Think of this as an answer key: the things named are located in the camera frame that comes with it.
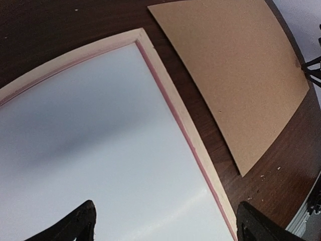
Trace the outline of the brown backing board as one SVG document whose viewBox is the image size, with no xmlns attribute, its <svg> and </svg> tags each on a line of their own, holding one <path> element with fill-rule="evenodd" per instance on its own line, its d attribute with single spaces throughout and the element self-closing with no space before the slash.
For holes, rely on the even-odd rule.
<svg viewBox="0 0 321 241">
<path fill-rule="evenodd" d="M 283 28 L 265 1 L 180 1 L 148 9 L 246 175 L 309 90 Z"/>
</svg>

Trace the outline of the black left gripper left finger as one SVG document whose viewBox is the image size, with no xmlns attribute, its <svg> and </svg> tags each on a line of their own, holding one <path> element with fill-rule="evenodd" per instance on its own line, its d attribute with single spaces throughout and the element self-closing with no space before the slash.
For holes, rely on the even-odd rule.
<svg viewBox="0 0 321 241">
<path fill-rule="evenodd" d="M 96 208 L 92 200 L 87 200 L 63 219 L 28 238 L 29 241 L 94 240 Z"/>
</svg>

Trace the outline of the light wood picture frame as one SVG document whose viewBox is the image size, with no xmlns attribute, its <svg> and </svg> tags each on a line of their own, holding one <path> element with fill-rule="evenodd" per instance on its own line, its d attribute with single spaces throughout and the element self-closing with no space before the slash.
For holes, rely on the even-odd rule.
<svg viewBox="0 0 321 241">
<path fill-rule="evenodd" d="M 151 72 L 175 122 L 178 124 L 189 149 L 193 153 L 193 157 L 215 199 L 215 203 L 218 205 L 219 213 L 222 215 L 229 234 L 233 240 L 237 240 L 236 216 L 218 173 L 186 106 L 143 28 L 116 34 L 84 45 L 36 67 L 1 88 L 1 105 L 64 70 L 131 44 L 138 48 L 140 55 Z"/>
</svg>

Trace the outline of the dark painting photo print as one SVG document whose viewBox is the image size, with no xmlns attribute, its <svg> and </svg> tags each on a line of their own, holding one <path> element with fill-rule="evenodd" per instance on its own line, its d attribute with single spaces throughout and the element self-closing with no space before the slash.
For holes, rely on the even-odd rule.
<svg viewBox="0 0 321 241">
<path fill-rule="evenodd" d="M 25 240 L 86 200 L 96 240 L 232 239 L 135 44 L 1 107 L 1 240 Z"/>
</svg>

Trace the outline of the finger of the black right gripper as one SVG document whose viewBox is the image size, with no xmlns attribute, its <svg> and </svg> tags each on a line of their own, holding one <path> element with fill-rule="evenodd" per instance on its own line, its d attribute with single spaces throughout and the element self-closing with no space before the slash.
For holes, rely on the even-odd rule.
<svg viewBox="0 0 321 241">
<path fill-rule="evenodd" d="M 308 70 L 308 68 L 309 68 L 310 66 L 316 65 L 316 64 L 320 63 L 320 61 L 321 61 L 321 56 L 319 56 L 319 57 L 317 57 L 317 58 L 315 58 L 315 59 L 313 59 L 313 60 L 311 60 L 311 61 L 308 61 L 308 62 L 302 64 L 301 69 L 302 69 L 303 71 L 306 71 L 306 70 Z"/>
<path fill-rule="evenodd" d="M 314 83 L 318 87 L 321 87 L 320 70 L 307 70 L 305 75 L 310 82 Z"/>
</svg>

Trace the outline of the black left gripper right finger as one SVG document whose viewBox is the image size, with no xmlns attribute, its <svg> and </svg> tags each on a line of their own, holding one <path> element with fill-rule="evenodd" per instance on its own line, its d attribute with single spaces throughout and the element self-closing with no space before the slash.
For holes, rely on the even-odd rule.
<svg viewBox="0 0 321 241">
<path fill-rule="evenodd" d="M 237 239 L 256 241 L 303 241 L 286 231 L 246 201 L 237 209 Z"/>
</svg>

